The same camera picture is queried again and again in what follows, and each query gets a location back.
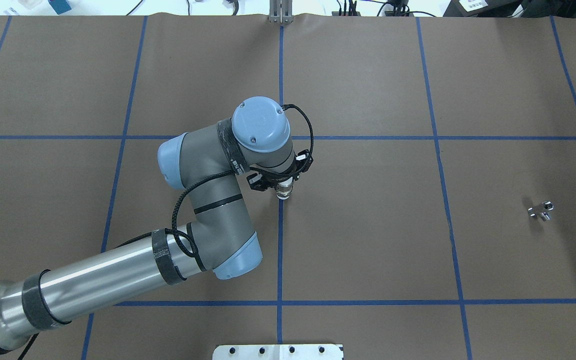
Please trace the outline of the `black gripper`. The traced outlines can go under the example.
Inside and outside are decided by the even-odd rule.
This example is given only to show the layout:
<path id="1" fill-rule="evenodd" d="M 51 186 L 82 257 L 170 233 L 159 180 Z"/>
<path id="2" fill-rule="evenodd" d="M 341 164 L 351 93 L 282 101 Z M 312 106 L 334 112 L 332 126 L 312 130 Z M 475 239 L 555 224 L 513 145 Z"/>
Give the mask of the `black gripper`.
<path id="1" fill-rule="evenodd" d="M 314 162 L 313 150 L 304 149 L 301 152 L 293 153 L 286 170 L 281 172 L 270 171 L 266 168 L 251 167 L 254 173 L 246 177 L 248 186 L 252 191 L 264 192 L 268 189 L 278 189 L 280 183 L 287 180 L 296 182 L 301 173 L 306 173 Z"/>

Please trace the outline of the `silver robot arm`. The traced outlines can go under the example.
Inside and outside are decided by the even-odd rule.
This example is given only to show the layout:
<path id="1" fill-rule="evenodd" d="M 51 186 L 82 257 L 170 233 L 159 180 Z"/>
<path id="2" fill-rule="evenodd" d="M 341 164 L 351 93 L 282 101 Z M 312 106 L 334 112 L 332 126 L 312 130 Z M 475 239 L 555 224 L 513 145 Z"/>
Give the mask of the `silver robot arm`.
<path id="1" fill-rule="evenodd" d="M 231 280 L 258 267 L 261 245 L 237 177 L 246 174 L 252 191 L 290 197 L 313 163 L 314 135 L 301 112 L 310 145 L 296 152 L 288 110 L 300 108 L 253 96 L 231 117 L 162 143 L 158 168 L 180 191 L 168 227 L 22 281 L 0 281 L 0 356 L 28 350 L 41 332 L 201 272 Z"/>

